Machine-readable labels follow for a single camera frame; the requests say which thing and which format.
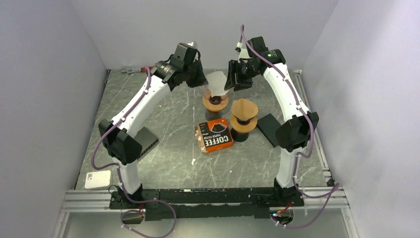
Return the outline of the clear plastic filter bag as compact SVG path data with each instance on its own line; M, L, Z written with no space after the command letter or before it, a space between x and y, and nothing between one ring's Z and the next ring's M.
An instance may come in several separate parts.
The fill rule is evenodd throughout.
M204 97L205 102L209 102L212 105L219 105L222 102L227 100L228 92L223 95L213 96L209 89L204 89L203 97Z

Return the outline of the white paper coffee filter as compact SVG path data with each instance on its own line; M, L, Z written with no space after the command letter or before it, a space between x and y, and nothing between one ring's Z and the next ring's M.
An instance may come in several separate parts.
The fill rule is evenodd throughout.
M225 84L227 82L227 77L223 71L215 71L206 76L208 81L208 89L211 93L211 96L223 96L227 94L228 90L225 90Z

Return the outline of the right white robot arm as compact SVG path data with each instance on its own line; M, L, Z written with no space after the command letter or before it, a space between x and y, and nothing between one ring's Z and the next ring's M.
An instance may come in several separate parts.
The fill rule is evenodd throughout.
M296 156L304 156L306 146L314 144L313 133L319 116L311 112L298 95L279 49L270 50L263 37L255 37L248 41L240 38L235 50L239 56L228 64L224 89L240 91L251 88L253 78L261 75L273 90L282 111L284 123L268 129L275 133L281 147L276 176L280 188L273 192L273 200L277 205L284 206L292 199L289 188L296 182Z

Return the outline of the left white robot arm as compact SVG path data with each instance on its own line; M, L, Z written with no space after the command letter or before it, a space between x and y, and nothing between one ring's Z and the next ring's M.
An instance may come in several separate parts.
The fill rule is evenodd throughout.
M138 177L138 160L158 139L143 123L155 106L182 83L195 88L208 84L203 72L201 53L196 42L179 43L169 59L149 69L147 79L131 101L111 120L99 123L100 141L119 169L119 187L126 190L123 202L136 208L142 202L142 183Z

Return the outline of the brown paper coffee filter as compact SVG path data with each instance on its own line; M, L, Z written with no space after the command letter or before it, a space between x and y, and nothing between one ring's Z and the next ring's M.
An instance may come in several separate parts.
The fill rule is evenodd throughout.
M232 114L241 121L253 119L258 114L257 105L245 98L234 100L232 104Z

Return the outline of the blue ribbed glass dripper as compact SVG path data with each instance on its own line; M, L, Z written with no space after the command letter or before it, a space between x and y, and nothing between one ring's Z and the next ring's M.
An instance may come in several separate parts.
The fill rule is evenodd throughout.
M240 120L240 119L237 119L237 122L238 122L240 125L248 125L248 124L251 122L251 120L252 120L252 119L248 119L248 120Z

